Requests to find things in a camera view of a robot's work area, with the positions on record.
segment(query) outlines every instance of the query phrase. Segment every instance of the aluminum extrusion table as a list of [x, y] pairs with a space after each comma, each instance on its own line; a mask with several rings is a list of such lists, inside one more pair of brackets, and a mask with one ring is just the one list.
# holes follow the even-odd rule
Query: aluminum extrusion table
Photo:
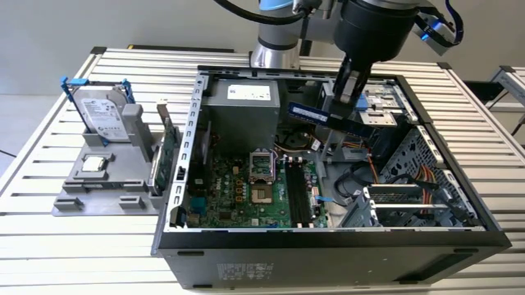
[[525, 68], [500, 66], [490, 82], [498, 82], [525, 106]]
[[[107, 49], [88, 56], [76, 77], [94, 81], [127, 78], [150, 128], [162, 128], [155, 109], [158, 98], [168, 99], [172, 121], [183, 128], [196, 65], [247, 66], [249, 60], [246, 54], [237, 53]], [[337, 71], [339, 60], [305, 57], [301, 66], [307, 70]], [[391, 61], [374, 65], [373, 73], [406, 77], [513, 247], [433, 286], [223, 290], [223, 293], [525, 294], [524, 149], [453, 70], [436, 63]], [[164, 260], [150, 257], [155, 216], [55, 218], [50, 214], [83, 145], [83, 128], [80, 117], [62, 95], [0, 179], [0, 293], [180, 292]]]

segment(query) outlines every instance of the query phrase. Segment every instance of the blue ram stick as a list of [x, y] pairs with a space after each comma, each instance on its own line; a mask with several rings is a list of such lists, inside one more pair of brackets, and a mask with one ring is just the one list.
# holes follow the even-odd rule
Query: blue ram stick
[[310, 123], [326, 126], [330, 129], [341, 131], [351, 136], [367, 139], [373, 135], [375, 128], [355, 122], [350, 119], [333, 117], [327, 112], [319, 109], [303, 106], [301, 103], [289, 104], [289, 114]]

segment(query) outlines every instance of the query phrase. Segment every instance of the blue cable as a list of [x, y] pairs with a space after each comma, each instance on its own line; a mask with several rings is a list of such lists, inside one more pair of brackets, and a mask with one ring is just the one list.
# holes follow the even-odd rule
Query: blue cable
[[315, 199], [323, 202], [335, 202], [333, 198], [322, 197], [321, 195], [317, 195]]
[[454, 23], [456, 23], [454, 43], [460, 44], [462, 41], [462, 36], [465, 34], [462, 19], [461, 19], [460, 13], [456, 11], [456, 9], [450, 5], [450, 0], [445, 0], [445, 6], [446, 6], [446, 9], [452, 15], [452, 19], [454, 20]]

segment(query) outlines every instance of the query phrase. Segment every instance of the ram slot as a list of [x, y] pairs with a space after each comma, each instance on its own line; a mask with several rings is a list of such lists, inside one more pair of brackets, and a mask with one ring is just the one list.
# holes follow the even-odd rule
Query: ram slot
[[305, 172], [299, 162], [286, 163], [286, 186], [289, 190], [290, 218], [294, 227], [307, 227], [311, 222], [310, 201]]

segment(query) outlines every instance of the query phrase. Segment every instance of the case label sticker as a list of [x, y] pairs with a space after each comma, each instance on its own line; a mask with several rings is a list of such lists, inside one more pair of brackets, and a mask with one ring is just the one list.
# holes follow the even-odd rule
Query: case label sticker
[[315, 140], [311, 144], [311, 149], [317, 152], [321, 147], [321, 141]]
[[218, 263], [221, 280], [269, 280], [273, 263]]

